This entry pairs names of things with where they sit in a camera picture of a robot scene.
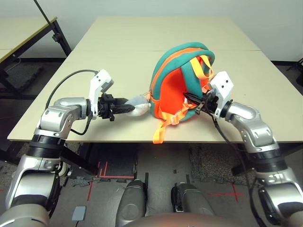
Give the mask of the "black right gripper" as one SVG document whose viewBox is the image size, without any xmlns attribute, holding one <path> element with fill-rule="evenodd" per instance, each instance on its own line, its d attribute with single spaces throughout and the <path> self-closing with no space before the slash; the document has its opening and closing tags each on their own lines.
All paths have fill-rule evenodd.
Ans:
<svg viewBox="0 0 303 227">
<path fill-rule="evenodd" d="M 213 91 L 203 93 L 202 98 L 191 93 L 183 93 L 183 95 L 188 104 L 197 105 L 196 114 L 200 112 L 214 114 L 217 109 L 218 96 Z"/>
</svg>

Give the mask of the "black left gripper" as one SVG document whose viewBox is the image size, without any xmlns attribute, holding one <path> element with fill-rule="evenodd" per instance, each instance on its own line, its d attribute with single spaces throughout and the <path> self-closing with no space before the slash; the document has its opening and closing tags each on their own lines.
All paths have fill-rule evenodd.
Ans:
<svg viewBox="0 0 303 227">
<path fill-rule="evenodd" d="M 126 114 L 135 109 L 133 105 L 127 105 L 126 98 L 114 98 L 111 94 L 103 93 L 98 98 L 98 117 L 109 119 L 111 122 L 115 120 L 114 114 Z"/>
</svg>

